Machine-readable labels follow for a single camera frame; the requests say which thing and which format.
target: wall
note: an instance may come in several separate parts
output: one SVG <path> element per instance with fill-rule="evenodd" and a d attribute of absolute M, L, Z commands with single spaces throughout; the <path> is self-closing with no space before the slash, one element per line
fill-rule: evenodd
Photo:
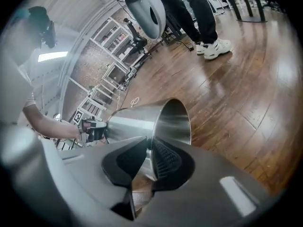
<path fill-rule="evenodd" d="M 101 78 L 106 72 L 106 64 L 113 62 L 114 59 L 92 41 L 89 41 L 74 67 L 71 78 L 86 89 L 89 89 L 89 86 L 95 86 L 100 83 Z M 86 96 L 86 92 L 77 85 L 72 82 L 68 83 L 62 112 L 64 120 L 68 121 L 70 119 Z"/>
<path fill-rule="evenodd" d="M 28 0 L 30 6 L 44 6 L 50 18 L 60 25 L 80 32 L 109 0 Z"/>

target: wooden floor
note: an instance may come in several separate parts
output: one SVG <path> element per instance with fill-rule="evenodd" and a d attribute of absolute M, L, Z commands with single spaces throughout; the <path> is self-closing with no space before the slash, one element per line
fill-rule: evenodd
<path fill-rule="evenodd" d="M 123 107 L 176 97 L 186 106 L 192 145 L 221 154 L 271 193 L 286 186 L 301 157 L 302 60 L 286 18 L 267 23 L 217 16 L 232 52 L 206 61 L 182 45 L 160 46 L 131 82 Z"/>

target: cable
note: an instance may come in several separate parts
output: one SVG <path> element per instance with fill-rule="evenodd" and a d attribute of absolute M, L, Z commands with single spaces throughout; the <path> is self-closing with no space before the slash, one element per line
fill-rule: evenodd
<path fill-rule="evenodd" d="M 123 103 L 124 103 L 124 101 L 125 101 L 125 99 L 126 99 L 126 97 L 127 97 L 128 91 L 129 91 L 129 89 L 128 89 L 128 90 L 127 90 L 127 92 L 126 92 L 125 98 L 124 98 L 124 100 L 123 100 L 123 102 L 122 102 L 122 104 L 121 104 L 121 107 L 120 107 L 120 108 L 122 108 L 122 105 L 123 105 Z"/>
<path fill-rule="evenodd" d="M 139 100 L 140 100 L 139 97 L 136 97 L 135 99 L 133 99 L 133 100 L 131 101 L 131 108 L 132 108 L 134 105 L 136 105 L 136 104 L 139 102 Z"/>
<path fill-rule="evenodd" d="M 121 90 L 119 90 L 119 97 L 118 97 L 118 103 L 117 103 L 117 110 L 118 110 L 118 108 L 119 108 L 120 95 L 121 95 Z"/>
<path fill-rule="evenodd" d="M 62 146 L 60 149 L 57 148 L 57 150 L 62 150 L 63 148 L 64 148 L 64 144 L 63 144 L 63 146 Z"/>
<path fill-rule="evenodd" d="M 134 21 L 137 21 L 137 20 L 135 20 L 126 10 L 125 10 L 125 8 L 119 3 L 119 5 L 121 6 L 121 8 L 123 8 L 123 10 L 125 11 L 125 13 L 127 13 L 128 14 L 128 16 L 132 19 L 132 20 L 134 20 Z"/>
<path fill-rule="evenodd" d="M 175 39 L 174 37 L 170 36 L 170 35 L 166 35 L 166 37 L 170 37 L 172 38 L 173 40 L 177 41 L 178 43 L 181 43 L 181 44 L 184 44 L 184 46 L 189 50 L 189 51 L 193 51 L 193 48 L 189 48 L 185 43 L 183 43 L 182 41 L 180 40 L 177 40 Z"/>

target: shelving unit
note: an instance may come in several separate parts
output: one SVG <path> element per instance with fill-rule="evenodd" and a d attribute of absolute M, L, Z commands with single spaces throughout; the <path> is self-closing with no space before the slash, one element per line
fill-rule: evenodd
<path fill-rule="evenodd" d="M 129 67 L 134 66 L 144 54 L 132 55 L 131 63 L 127 63 L 127 59 L 130 56 L 132 42 L 132 34 L 116 22 L 113 18 L 107 19 L 102 25 L 100 31 L 90 38 L 90 40 L 109 54 L 125 71 Z"/>
<path fill-rule="evenodd" d="M 109 85 L 111 85 L 113 88 L 117 89 L 118 90 L 118 85 L 119 85 L 119 82 L 115 81 L 113 78 L 110 77 L 110 74 L 113 72 L 113 70 L 115 68 L 118 68 L 120 69 L 123 73 L 126 73 L 126 69 L 123 68 L 121 65 L 119 65 L 118 63 L 113 63 L 111 64 L 106 73 L 103 75 L 102 79 L 103 81 L 107 82 Z"/>

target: white shelf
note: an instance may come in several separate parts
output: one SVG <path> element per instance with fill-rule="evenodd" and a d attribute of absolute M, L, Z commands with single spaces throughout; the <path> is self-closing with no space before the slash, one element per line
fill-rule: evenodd
<path fill-rule="evenodd" d="M 105 79 L 112 71 L 113 69 L 115 68 L 115 62 L 112 63 L 108 69 L 106 70 L 106 72 L 104 73 L 103 77 L 102 77 L 102 80 Z"/>
<path fill-rule="evenodd" d="M 141 53 L 140 56 L 138 57 L 138 59 L 135 60 L 134 63 L 130 67 L 133 67 L 143 56 L 144 56 L 144 54 Z"/>
<path fill-rule="evenodd" d="M 112 54 L 117 53 L 127 43 L 127 40 L 130 40 L 129 35 L 127 35 L 126 37 L 124 37 L 123 40 L 121 40 L 120 43 L 117 44 L 117 46 L 115 47 L 115 49 L 112 50 Z"/>
<path fill-rule="evenodd" d="M 97 33 L 97 35 L 95 36 L 95 38 L 93 38 L 94 40 L 96 40 L 97 42 L 99 42 L 97 40 L 97 38 L 103 38 L 113 27 L 118 27 L 119 25 L 117 25 L 114 21 L 110 20 L 100 31 L 99 33 Z"/>
<path fill-rule="evenodd" d="M 104 47 L 109 47 L 110 44 L 122 33 L 121 27 L 118 27 L 104 42 L 101 43 Z"/>
<path fill-rule="evenodd" d="M 103 38 L 109 34 L 109 32 L 114 28 L 117 27 L 117 29 L 115 31 L 112 31 L 112 34 L 104 39 Z M 126 36 L 125 38 L 123 38 L 120 42 L 115 41 L 120 34 L 124 33 Z M 132 35 L 130 34 L 130 31 L 128 31 L 127 28 L 124 27 L 124 25 L 119 24 L 118 22 L 116 22 L 113 18 L 109 18 L 108 22 L 100 29 L 100 31 L 97 33 L 97 35 L 94 38 L 90 38 L 90 40 L 95 43 L 98 47 L 100 47 L 100 49 L 102 49 L 104 52 L 106 52 L 110 57 L 112 57 L 117 64 L 119 65 L 118 67 L 122 70 L 122 71 L 127 71 L 128 70 L 128 66 L 124 63 L 125 59 L 129 56 L 129 53 L 131 50 L 125 48 L 125 46 L 128 45 L 128 43 L 132 40 Z M 117 56 L 117 53 L 123 48 L 123 55 L 121 56 L 121 58 L 119 58 Z M 142 55 L 139 55 L 139 58 L 137 58 L 137 60 L 131 65 L 134 66 L 141 58 L 143 57 Z"/>

